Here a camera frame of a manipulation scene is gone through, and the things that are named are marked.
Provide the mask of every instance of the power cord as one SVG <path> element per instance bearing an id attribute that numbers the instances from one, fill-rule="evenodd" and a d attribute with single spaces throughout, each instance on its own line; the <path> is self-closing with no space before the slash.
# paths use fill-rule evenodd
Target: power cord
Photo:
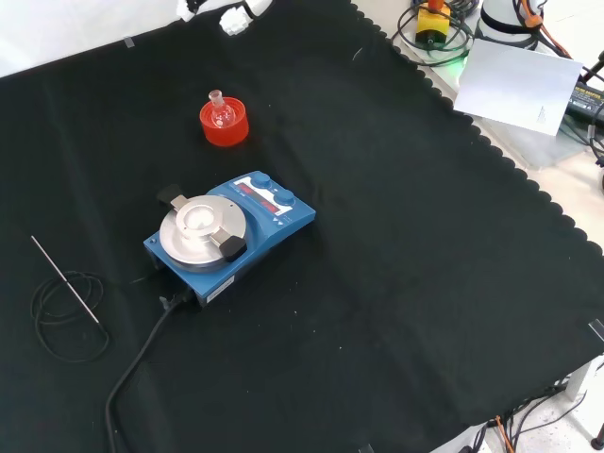
<path id="1" fill-rule="evenodd" d="M 109 393 L 109 396 L 107 398 L 107 402 L 105 403 L 105 427 L 107 430 L 109 451 L 111 453 L 117 453 L 117 444 L 115 442 L 115 434 L 117 433 L 117 430 L 115 429 L 115 423 L 114 423 L 114 419 L 113 419 L 113 403 L 114 403 L 114 400 L 115 400 L 117 394 L 120 392 L 120 390 L 122 389 L 124 384 L 128 381 L 130 376 L 138 368 L 139 364 L 141 363 L 141 360 L 143 359 L 145 352 L 147 351 L 147 349 L 149 348 L 151 343 L 153 343 L 153 341 L 156 339 L 159 329 L 161 328 L 161 326 L 163 325 L 165 320 L 170 317 L 170 315 L 174 312 L 174 310 L 177 307 L 182 305 L 184 302 L 191 300 L 192 297 L 193 297 L 192 291 L 186 290 L 182 294 L 177 294 L 167 304 L 166 311 L 163 313 L 163 315 L 157 321 L 157 323 L 151 330 L 151 333 L 149 333 L 149 336 L 148 336 L 147 340 L 144 342 L 143 347 L 141 348 L 141 350 L 139 351 L 137 356 L 134 358 L 132 363 L 130 363 L 130 365 L 126 368 L 126 370 L 124 371 L 122 376 L 115 383 L 115 385 L 113 386 L 113 389 L 111 389 L 111 392 Z"/>
<path id="2" fill-rule="evenodd" d="M 396 27 L 396 32 L 393 34 L 393 36 L 391 37 L 390 41 L 391 41 L 391 46 L 394 49 L 394 51 L 397 53 L 397 55 L 400 55 L 399 52 L 396 50 L 395 46 L 394 46 L 394 40 L 396 39 L 397 36 L 400 36 L 400 38 L 406 42 L 409 46 L 414 47 L 416 49 L 420 49 L 423 50 L 425 52 L 431 52 L 431 51 L 438 51 L 438 52 L 459 52 L 461 51 L 461 53 L 453 58 L 450 59 L 443 59 L 441 61 L 434 61 L 431 63 L 426 63 L 423 61 L 418 61 L 418 60 L 411 60 L 412 63 L 417 64 L 418 66 L 426 66 L 429 68 L 436 68 L 439 66 L 446 66 L 447 64 L 451 64 L 454 63 L 456 61 L 459 61 L 461 59 L 465 59 L 468 54 L 470 53 L 470 40 L 472 40 L 472 42 L 474 41 L 474 33 L 472 32 L 472 30 L 470 29 L 470 27 L 465 23 L 465 18 L 467 16 L 467 14 L 465 13 L 465 8 L 467 7 L 456 7 L 456 5 L 466 5 L 467 1 L 465 0 L 458 0 L 458 1 L 454 1 L 451 3 L 447 3 L 445 2 L 445 4 L 450 8 L 451 10 L 451 14 L 445 14 L 444 12 L 441 12 L 439 10 L 436 9 L 430 9 L 427 8 L 423 5 L 419 5 L 419 4 L 415 4 L 415 0 L 413 0 L 413 2 L 411 3 L 411 6 L 409 8 L 407 8 L 405 10 L 405 12 L 403 12 L 400 17 L 398 18 L 398 22 L 397 22 L 397 27 Z M 432 44 L 428 44 L 428 45 L 420 45 L 416 42 L 412 42 L 410 41 L 403 33 L 403 30 L 405 28 L 405 26 L 407 26 L 407 24 L 409 22 L 411 22 L 413 19 L 415 19 L 418 14 L 419 14 L 419 10 L 423 9 L 426 10 L 432 14 L 438 14 L 440 16 L 443 16 L 445 18 L 447 18 L 449 20 L 450 26 L 452 28 L 454 28 L 456 30 L 456 32 L 453 34 L 453 36 L 445 43 L 443 44 L 438 44 L 438 43 L 432 43 Z M 412 12 L 412 15 L 403 23 L 403 20 L 405 19 L 405 16 L 407 16 L 410 12 Z M 463 43 L 455 45 L 453 47 L 449 47 L 449 45 L 459 36 L 459 35 L 463 36 Z"/>
<path id="3" fill-rule="evenodd" d="M 522 420 L 520 421 L 520 424 L 518 425 L 518 430 L 516 431 L 516 435 L 513 437 L 512 441 L 513 441 L 513 449 L 516 450 L 517 446 L 518 446 L 518 440 L 520 439 L 520 435 L 524 434 L 526 432 L 529 431 L 533 431 L 535 429 L 540 429 L 540 428 L 545 428 L 548 427 L 550 425 L 553 425 L 554 423 L 558 423 L 560 422 L 566 415 L 568 415 L 570 412 L 574 411 L 576 408 L 578 408 L 583 401 L 585 401 L 585 396 L 587 396 L 587 392 L 585 392 L 585 394 L 583 395 L 583 398 L 579 401 L 579 403 L 577 403 L 575 406 L 573 406 L 572 408 L 570 408 L 568 411 L 566 411 L 565 413 L 563 413 L 560 417 L 558 417 L 555 420 L 552 420 L 551 422 L 547 422 L 547 423 L 543 423 L 542 425 L 539 425 L 537 427 L 533 427 L 533 428 L 529 428 L 529 429 L 525 429 L 524 431 L 522 430 L 522 426 L 524 425 L 525 421 L 527 420 L 527 418 L 529 417 L 530 413 L 533 412 L 538 406 L 542 405 L 543 403 L 545 403 L 548 399 L 552 398 L 554 395 L 552 396 L 548 396 L 547 398 L 539 401 L 537 404 L 535 404 L 532 408 L 530 408 L 530 410 L 527 411 L 527 413 L 525 413 L 525 415 L 522 417 Z"/>

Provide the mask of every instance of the yellow device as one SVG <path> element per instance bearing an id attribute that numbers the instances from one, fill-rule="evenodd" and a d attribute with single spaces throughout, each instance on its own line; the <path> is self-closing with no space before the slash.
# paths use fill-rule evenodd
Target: yellow device
<path id="1" fill-rule="evenodd" d="M 451 15 L 451 10 L 444 2 L 428 1 L 422 4 L 424 7 L 435 9 L 447 16 Z M 449 32 L 449 19 L 440 14 L 430 12 L 420 8 L 417 11 L 417 31 L 415 32 L 415 42 L 422 44 L 444 44 L 446 34 Z"/>

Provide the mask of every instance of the metal probe rod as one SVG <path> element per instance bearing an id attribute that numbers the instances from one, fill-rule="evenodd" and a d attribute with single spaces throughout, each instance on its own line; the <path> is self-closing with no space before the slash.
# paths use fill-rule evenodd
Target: metal probe rod
<path id="1" fill-rule="evenodd" d="M 69 289 L 72 290 L 72 293 L 74 293 L 74 295 L 77 298 L 77 300 L 79 301 L 79 303 L 82 304 L 82 307 L 84 307 L 86 309 L 86 311 L 91 316 L 91 318 L 94 320 L 94 322 L 96 324 L 98 324 L 99 326 L 101 326 L 101 323 L 98 321 L 98 319 L 96 319 L 96 316 L 94 316 L 94 313 L 92 313 L 92 310 L 90 309 L 90 307 L 88 307 L 88 305 L 86 305 L 86 303 L 82 300 L 82 298 L 80 297 L 80 295 L 77 293 L 76 288 L 74 288 L 72 286 L 72 284 L 69 281 L 67 281 L 67 278 L 65 278 L 65 276 L 60 271 L 60 269 L 57 267 L 57 265 L 55 264 L 55 262 L 50 259 L 50 257 L 46 253 L 46 250 L 43 249 L 43 247 L 40 245 L 40 243 L 33 236 L 31 236 L 31 240 L 38 246 L 38 248 L 40 248 L 40 251 L 44 254 L 44 256 L 46 257 L 46 259 L 48 260 L 48 262 L 50 262 L 52 264 L 52 266 L 55 268 L 55 270 L 57 271 L 57 274 L 59 274 L 60 277 L 63 279 L 63 281 L 65 283 L 67 283 L 67 286 L 69 287 Z"/>

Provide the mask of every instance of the white paper sheet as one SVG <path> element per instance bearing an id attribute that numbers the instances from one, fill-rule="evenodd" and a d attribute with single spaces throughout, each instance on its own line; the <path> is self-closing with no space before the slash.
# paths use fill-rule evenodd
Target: white paper sheet
<path id="1" fill-rule="evenodd" d="M 556 135 L 582 64 L 476 40 L 455 110 Z"/>

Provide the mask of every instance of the white wall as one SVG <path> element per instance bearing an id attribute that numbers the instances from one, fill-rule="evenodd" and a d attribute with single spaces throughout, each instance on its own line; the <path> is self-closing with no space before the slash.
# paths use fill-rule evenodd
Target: white wall
<path id="1" fill-rule="evenodd" d="M 176 0 L 0 0 L 0 76 L 177 19 Z"/>

